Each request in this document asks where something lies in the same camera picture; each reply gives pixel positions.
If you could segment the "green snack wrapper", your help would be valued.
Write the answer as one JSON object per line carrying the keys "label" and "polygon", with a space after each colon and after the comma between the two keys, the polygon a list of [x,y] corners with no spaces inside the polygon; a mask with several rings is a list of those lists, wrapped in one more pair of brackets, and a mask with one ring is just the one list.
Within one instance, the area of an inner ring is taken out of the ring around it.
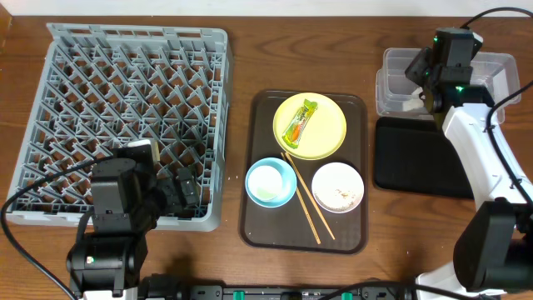
{"label": "green snack wrapper", "polygon": [[294,117],[281,136],[283,142],[289,148],[296,149],[299,147],[303,130],[305,129],[307,122],[317,110],[317,107],[317,102],[305,99],[304,103],[296,110]]}

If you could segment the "pink bowl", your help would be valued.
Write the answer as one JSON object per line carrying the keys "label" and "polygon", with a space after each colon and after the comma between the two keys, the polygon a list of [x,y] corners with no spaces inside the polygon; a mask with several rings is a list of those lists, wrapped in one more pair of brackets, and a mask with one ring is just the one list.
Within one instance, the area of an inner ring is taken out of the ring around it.
{"label": "pink bowl", "polygon": [[356,201],[346,210],[335,211],[324,207],[320,201],[317,203],[331,213],[348,213],[357,208],[365,196],[365,184],[361,174],[352,166],[343,162],[330,162],[320,167],[311,181],[311,193],[316,199],[316,191],[328,188],[340,188],[352,191]]}

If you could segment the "white cup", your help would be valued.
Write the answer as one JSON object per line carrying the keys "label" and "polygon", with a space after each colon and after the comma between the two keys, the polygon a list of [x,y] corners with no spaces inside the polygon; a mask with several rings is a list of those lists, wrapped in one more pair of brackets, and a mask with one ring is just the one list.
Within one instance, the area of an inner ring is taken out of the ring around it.
{"label": "white cup", "polygon": [[271,166],[256,167],[249,174],[248,189],[256,199],[271,201],[282,190],[281,174]]}

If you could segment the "rice and food scraps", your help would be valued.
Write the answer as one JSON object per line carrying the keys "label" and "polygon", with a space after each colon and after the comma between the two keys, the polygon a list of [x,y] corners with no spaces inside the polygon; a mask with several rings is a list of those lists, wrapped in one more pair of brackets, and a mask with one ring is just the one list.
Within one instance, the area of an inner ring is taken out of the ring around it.
{"label": "rice and food scraps", "polygon": [[348,209],[356,201],[356,195],[349,190],[328,188],[317,190],[316,200],[320,201],[325,208],[341,211]]}

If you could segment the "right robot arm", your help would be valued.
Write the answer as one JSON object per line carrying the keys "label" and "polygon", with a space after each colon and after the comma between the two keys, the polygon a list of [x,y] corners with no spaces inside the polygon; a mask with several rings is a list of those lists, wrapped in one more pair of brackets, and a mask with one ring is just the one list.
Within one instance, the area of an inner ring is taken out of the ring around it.
{"label": "right robot arm", "polygon": [[452,261],[416,278],[419,299],[532,288],[532,183],[496,119],[509,100],[496,102],[486,87],[470,83],[473,52],[472,46],[425,47],[406,70],[456,150],[476,203]]}

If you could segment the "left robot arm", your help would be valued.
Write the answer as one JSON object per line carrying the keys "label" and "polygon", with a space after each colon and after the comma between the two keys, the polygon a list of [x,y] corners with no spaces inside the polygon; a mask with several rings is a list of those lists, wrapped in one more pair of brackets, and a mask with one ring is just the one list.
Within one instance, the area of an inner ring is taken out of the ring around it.
{"label": "left robot arm", "polygon": [[182,167],[176,178],[157,178],[150,162],[124,157],[100,162],[92,173],[93,210],[80,220],[67,255],[70,288],[76,298],[120,298],[141,282],[146,235],[159,217],[199,203],[195,173]]}

